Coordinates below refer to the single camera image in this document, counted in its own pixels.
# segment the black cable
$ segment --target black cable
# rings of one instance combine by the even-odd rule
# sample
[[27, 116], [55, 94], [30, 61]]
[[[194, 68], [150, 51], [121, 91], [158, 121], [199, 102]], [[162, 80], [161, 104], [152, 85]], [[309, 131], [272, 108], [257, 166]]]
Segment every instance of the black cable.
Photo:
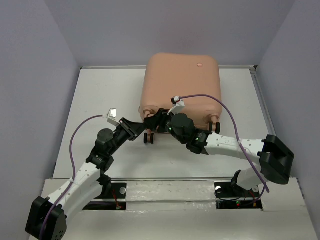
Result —
[[225, 202], [232, 202], [232, 201], [236, 201], [239, 200], [241, 197], [238, 197], [236, 199], [221, 199], [220, 197], [217, 197], [217, 199], [221, 200], [221, 201], [225, 201]]

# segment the gray wall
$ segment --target gray wall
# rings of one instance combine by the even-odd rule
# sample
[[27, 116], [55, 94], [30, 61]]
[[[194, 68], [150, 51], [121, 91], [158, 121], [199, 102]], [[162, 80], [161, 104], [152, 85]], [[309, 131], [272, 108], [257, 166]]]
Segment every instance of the gray wall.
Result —
[[0, 7], [0, 238], [27, 239], [32, 201], [51, 176], [79, 74], [43, 0]]
[[81, 66], [145, 65], [158, 52], [257, 65], [293, 0], [45, 0]]
[[259, 67], [277, 135], [295, 153], [293, 175], [320, 237], [320, 1], [297, 0]]

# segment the black wheel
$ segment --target black wheel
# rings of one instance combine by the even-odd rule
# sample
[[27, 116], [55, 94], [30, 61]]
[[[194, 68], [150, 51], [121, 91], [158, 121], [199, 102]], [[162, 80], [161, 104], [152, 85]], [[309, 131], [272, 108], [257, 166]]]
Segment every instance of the black wheel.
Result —
[[209, 124], [209, 132], [211, 133], [214, 123], [212, 121], [209, 121], [208, 124]]
[[155, 134], [151, 133], [151, 136], [150, 136], [150, 143], [151, 144], [154, 144], [154, 136], [155, 136]]
[[216, 134], [219, 134], [220, 133], [220, 130], [221, 130], [221, 125], [220, 125], [220, 122], [217, 122], [216, 124], [215, 124], [215, 133]]
[[148, 142], [148, 133], [145, 133], [144, 136], [143, 136], [143, 142], [144, 144], [147, 144]]

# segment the white platform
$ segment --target white platform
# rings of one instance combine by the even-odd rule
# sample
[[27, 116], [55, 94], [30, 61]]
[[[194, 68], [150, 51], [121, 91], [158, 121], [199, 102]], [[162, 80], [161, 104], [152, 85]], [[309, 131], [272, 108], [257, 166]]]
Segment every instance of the white platform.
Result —
[[[46, 197], [64, 182], [47, 180], [42, 196]], [[130, 181], [128, 210], [82, 211], [67, 226], [63, 240], [317, 239], [295, 178], [288, 185], [268, 184], [270, 193], [262, 197], [263, 211], [217, 210], [213, 184]]]
[[[69, 141], [76, 127], [85, 119], [117, 108], [118, 117], [141, 122], [138, 114], [145, 69], [82, 69], [76, 86], [69, 118], [59, 152], [54, 178], [70, 178], [72, 168]], [[265, 118], [248, 69], [220, 69], [222, 101], [231, 110], [240, 138], [262, 139], [268, 134]], [[221, 116], [221, 133], [234, 137], [234, 127], [227, 112]], [[73, 143], [77, 169], [94, 147], [98, 132], [114, 127], [105, 119], [93, 119], [78, 132]], [[196, 155], [168, 134], [157, 134], [155, 144], [144, 145], [143, 134], [126, 142], [115, 154], [107, 174], [112, 178], [210, 178], [232, 177], [247, 169], [246, 160], [227, 156]]]

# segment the suitcase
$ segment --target suitcase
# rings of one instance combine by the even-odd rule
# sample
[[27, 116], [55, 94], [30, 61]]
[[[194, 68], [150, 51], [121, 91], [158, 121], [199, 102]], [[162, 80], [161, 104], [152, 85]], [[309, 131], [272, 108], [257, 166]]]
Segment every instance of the suitcase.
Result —
[[[221, 100], [219, 66], [207, 55], [157, 53], [153, 55], [144, 76], [139, 113], [141, 119], [154, 115], [160, 108], [172, 108], [171, 98], [207, 94]], [[220, 128], [222, 106], [208, 97], [184, 99], [181, 111], [192, 119], [198, 129]], [[144, 135], [144, 142], [153, 143], [154, 135]]]

